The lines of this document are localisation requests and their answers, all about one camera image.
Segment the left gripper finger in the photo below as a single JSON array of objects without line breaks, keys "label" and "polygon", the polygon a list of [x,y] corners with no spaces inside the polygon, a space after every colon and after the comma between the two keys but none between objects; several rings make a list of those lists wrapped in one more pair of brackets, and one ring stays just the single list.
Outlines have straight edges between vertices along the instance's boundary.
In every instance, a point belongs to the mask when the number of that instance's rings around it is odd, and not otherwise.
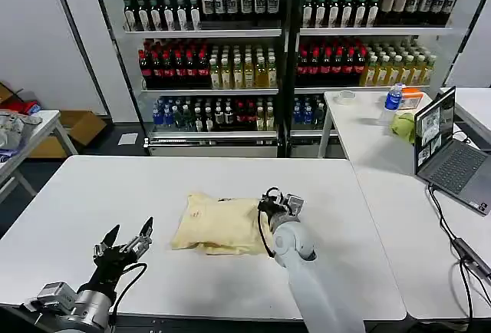
[{"label": "left gripper finger", "polygon": [[122,253],[145,253],[152,243],[153,217],[151,216],[143,225],[140,233],[120,248]]},{"label": "left gripper finger", "polygon": [[112,230],[110,230],[102,239],[101,242],[94,246],[93,258],[102,257],[107,249],[110,249],[117,238],[117,234],[119,232],[120,225],[117,224]]}]

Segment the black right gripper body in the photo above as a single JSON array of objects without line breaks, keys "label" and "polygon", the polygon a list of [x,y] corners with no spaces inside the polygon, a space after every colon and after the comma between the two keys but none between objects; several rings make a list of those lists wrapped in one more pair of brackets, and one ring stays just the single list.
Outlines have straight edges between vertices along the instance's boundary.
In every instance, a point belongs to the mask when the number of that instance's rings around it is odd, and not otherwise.
[{"label": "black right gripper body", "polygon": [[262,199],[259,202],[259,212],[265,213],[268,218],[272,218],[275,214],[285,214],[286,208],[271,199]]}]

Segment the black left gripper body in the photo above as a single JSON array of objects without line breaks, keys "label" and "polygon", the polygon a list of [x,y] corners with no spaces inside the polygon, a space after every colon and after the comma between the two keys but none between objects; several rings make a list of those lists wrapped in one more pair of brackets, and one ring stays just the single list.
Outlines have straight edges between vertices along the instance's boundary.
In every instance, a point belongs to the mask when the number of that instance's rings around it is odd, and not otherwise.
[{"label": "black left gripper body", "polygon": [[96,269],[87,282],[87,290],[115,293],[117,283],[124,274],[125,268],[136,264],[143,254],[143,249],[95,246],[93,260]]}]

